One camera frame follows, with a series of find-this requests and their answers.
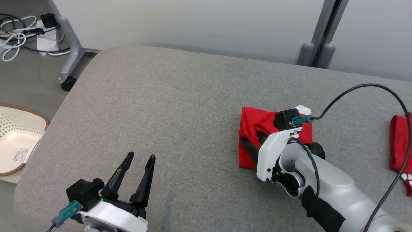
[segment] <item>white label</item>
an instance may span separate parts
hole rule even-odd
[[[20,149],[17,151],[17,153],[14,155],[12,161],[16,161],[19,163],[23,163],[24,159],[26,158],[26,155],[28,153],[28,149],[24,147],[20,147]]]

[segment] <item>white board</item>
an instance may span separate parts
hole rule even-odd
[[[412,1],[349,0],[329,69],[412,81]]]
[[[295,64],[323,0],[54,0],[82,46],[139,44]]]

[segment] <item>gray fabric tablecloth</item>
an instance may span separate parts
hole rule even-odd
[[[299,104],[315,116],[362,83],[392,88],[412,109],[412,83],[288,64],[170,50],[118,47],[100,52],[61,105],[16,190],[26,231],[44,232],[79,179],[105,182],[128,152],[120,188],[128,200],[150,154],[157,157],[149,231],[322,231],[300,201],[238,167],[242,107],[280,111]],[[401,107],[387,92],[363,88],[313,123],[326,160],[351,175],[375,202],[396,173],[389,168],[389,124]],[[412,223],[400,181],[383,208]],[[60,232],[82,231],[67,221]]]

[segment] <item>folded red cloth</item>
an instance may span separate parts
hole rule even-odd
[[[389,134],[389,143],[391,146],[391,168],[394,168],[399,171],[402,167],[403,162],[405,161],[406,151],[408,149],[408,140],[409,134],[406,117],[395,115],[391,120],[391,131]],[[403,172],[405,173],[403,177],[411,176],[412,158],[409,158],[409,160],[407,161]],[[403,180],[405,181],[405,184],[408,187],[406,194],[408,196],[412,196],[412,182],[409,182],[412,181],[412,179],[403,178]]]
[[[277,112],[267,112],[262,109],[243,107],[239,128],[239,166],[241,168],[256,169],[257,164],[255,164],[249,153],[246,151],[245,146],[240,141],[240,137],[246,137],[251,144],[260,148],[262,145],[259,142],[258,134],[267,137],[270,134],[279,132],[278,129],[273,126],[275,113]],[[302,133],[299,135],[298,139],[303,143],[312,142],[311,123],[302,125]]]

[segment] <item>plastic laundry basket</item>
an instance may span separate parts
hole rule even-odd
[[[15,174],[26,165],[48,125],[39,112],[0,104],[0,180],[17,183]]]

